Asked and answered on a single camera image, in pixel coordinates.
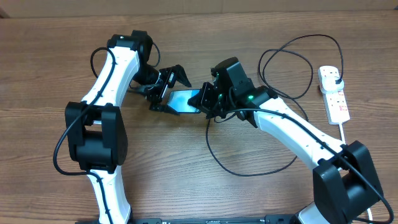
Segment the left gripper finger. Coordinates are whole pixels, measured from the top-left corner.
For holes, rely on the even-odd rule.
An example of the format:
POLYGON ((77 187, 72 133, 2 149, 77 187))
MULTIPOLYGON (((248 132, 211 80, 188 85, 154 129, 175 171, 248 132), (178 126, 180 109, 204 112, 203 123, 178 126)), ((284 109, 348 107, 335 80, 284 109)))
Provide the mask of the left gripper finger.
POLYGON ((160 103, 152 103, 149 107, 151 111, 158 111, 172 115, 179 115, 180 113, 177 112, 175 109, 170 107, 169 105, 162 105, 160 103))
POLYGON ((185 87, 192 87, 192 84, 189 82, 187 74, 181 65, 171 67, 171 72, 173 77, 170 77, 171 80, 169 81, 169 87, 173 88, 176 82, 181 83, 185 87))

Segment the Samsung Galaxy smartphone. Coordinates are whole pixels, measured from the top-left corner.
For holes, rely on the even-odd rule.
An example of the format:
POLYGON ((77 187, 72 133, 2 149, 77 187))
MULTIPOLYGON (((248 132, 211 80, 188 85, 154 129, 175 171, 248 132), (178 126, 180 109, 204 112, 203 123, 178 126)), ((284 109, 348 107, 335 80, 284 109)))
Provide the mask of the Samsung Galaxy smartphone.
POLYGON ((178 113, 198 114, 200 110, 188 104, 188 100, 198 93, 199 89, 172 91, 167 105, 178 113))

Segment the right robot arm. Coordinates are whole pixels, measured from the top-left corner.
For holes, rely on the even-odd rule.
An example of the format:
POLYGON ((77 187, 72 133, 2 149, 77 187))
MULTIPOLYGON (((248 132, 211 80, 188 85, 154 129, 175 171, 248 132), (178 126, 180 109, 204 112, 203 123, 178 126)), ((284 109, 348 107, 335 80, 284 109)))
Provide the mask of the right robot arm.
POLYGON ((190 106, 208 119, 235 113, 278 139, 312 171, 314 201, 292 215, 291 223, 351 223, 386 200, 365 145, 347 145, 312 126, 270 88, 254 86, 236 57, 219 63, 211 74, 214 81, 203 84, 188 100, 190 106))

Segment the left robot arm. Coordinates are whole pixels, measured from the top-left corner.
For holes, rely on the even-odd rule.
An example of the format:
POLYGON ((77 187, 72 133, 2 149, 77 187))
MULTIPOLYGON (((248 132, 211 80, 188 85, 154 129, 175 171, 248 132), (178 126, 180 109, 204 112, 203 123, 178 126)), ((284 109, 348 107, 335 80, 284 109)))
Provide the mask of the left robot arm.
POLYGON ((131 35, 114 34, 103 50, 107 56, 96 82, 79 102, 65 108, 66 130, 58 140, 53 164, 61 174, 57 156, 64 140, 68 141, 71 160, 78 163, 77 175, 91 181, 99 207, 96 223, 132 223, 132 208, 127 201, 122 165, 127 157, 128 139, 121 106, 126 93, 142 95, 149 109, 177 114, 162 104, 165 92, 176 82, 190 87, 181 65, 156 70, 148 63, 154 42, 146 31, 131 35))

